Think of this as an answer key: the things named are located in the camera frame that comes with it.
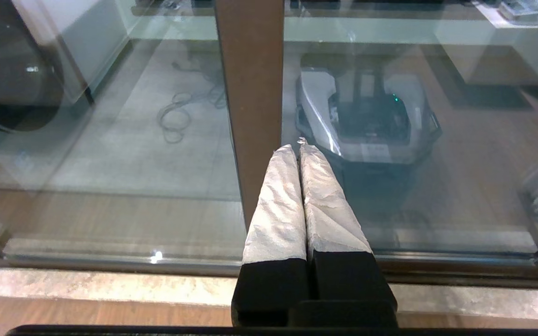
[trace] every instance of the black cable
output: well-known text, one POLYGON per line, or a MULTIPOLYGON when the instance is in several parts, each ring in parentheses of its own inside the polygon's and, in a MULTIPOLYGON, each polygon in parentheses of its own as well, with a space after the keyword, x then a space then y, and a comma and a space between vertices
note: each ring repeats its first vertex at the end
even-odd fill
POLYGON ((226 89, 223 83, 223 76, 221 70, 216 70, 213 75, 209 75, 209 72, 205 71, 202 67, 198 69, 184 69, 176 62, 173 62, 171 66, 179 71, 183 72, 200 72, 203 74, 203 78, 207 81, 214 83, 213 87, 205 93, 191 94, 191 93, 177 93, 171 98, 171 104, 164 106, 157 113, 156 121, 163 132, 163 139, 167 143, 178 143, 184 138, 184 130, 192 123, 192 117, 188 110, 184 106, 206 99, 207 102, 212 104, 215 109, 223 109, 227 106, 226 102, 226 89), (186 117, 186 120, 181 124, 164 124, 163 119, 167 117, 171 112, 181 113, 186 117))

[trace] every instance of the glass panel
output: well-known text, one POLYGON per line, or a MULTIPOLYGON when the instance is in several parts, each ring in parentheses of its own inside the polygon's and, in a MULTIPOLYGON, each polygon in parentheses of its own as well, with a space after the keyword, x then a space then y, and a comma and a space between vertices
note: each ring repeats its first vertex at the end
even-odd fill
POLYGON ((537 0, 285 6, 282 143, 325 153, 376 253, 538 251, 537 0))
POLYGON ((239 265, 209 0, 0 1, 5 253, 239 265))

